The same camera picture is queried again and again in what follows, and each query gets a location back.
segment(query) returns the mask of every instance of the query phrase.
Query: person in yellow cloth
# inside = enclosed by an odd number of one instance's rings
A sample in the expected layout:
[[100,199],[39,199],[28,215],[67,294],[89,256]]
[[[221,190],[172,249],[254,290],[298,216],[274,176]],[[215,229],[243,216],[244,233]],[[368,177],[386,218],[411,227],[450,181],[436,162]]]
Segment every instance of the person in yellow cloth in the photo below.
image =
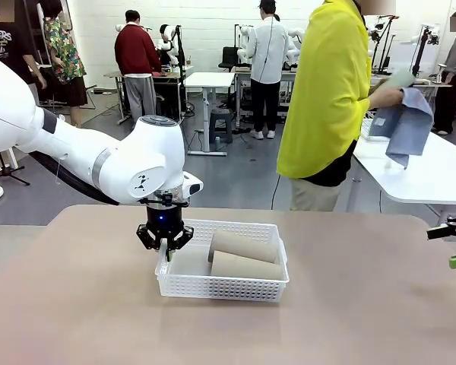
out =
[[333,211],[366,112],[402,102],[398,89],[370,91],[363,15],[382,11],[380,1],[326,0],[310,17],[277,161],[291,210]]

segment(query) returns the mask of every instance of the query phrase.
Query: white long-sleeved shirt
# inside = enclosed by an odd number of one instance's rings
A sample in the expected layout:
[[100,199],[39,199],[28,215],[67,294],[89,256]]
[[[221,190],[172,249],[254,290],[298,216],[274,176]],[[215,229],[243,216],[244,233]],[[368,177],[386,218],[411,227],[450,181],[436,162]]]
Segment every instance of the white long-sleeved shirt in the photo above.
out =
[[246,54],[252,61],[252,80],[262,84],[276,84],[282,78],[282,66],[289,50],[286,28],[266,17],[250,32]]

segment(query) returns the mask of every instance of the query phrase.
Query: yellow shirt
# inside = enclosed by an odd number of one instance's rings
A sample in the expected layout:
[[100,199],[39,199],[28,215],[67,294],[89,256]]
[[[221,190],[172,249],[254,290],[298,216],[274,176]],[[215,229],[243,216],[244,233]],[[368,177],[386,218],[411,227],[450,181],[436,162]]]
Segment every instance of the yellow shirt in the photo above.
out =
[[368,34],[352,0],[326,0],[310,17],[277,172],[304,179],[344,155],[369,109]]

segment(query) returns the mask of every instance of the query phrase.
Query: paper roll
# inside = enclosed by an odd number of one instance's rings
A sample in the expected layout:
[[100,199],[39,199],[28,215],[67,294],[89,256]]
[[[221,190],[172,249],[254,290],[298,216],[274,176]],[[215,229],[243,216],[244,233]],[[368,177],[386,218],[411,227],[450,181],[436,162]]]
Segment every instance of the paper roll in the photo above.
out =
[[246,257],[231,255],[225,252],[214,252],[211,276],[221,278],[245,278],[263,280],[283,280],[283,268]]
[[210,253],[207,257],[213,262],[214,251],[231,253],[236,256],[246,257],[263,262],[275,263],[278,257],[278,248],[261,243],[249,238],[239,236],[225,230],[217,230],[211,240]]

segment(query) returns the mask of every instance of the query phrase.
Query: gray stool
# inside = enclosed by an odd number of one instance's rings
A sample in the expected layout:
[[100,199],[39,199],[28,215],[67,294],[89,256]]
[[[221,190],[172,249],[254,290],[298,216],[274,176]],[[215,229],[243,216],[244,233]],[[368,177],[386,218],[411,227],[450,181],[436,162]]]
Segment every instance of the gray stool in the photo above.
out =
[[[233,143],[231,122],[233,117],[228,109],[211,110],[210,118],[210,143],[214,143],[216,137],[224,139],[225,143]],[[217,122],[224,122],[223,128],[216,128]]]

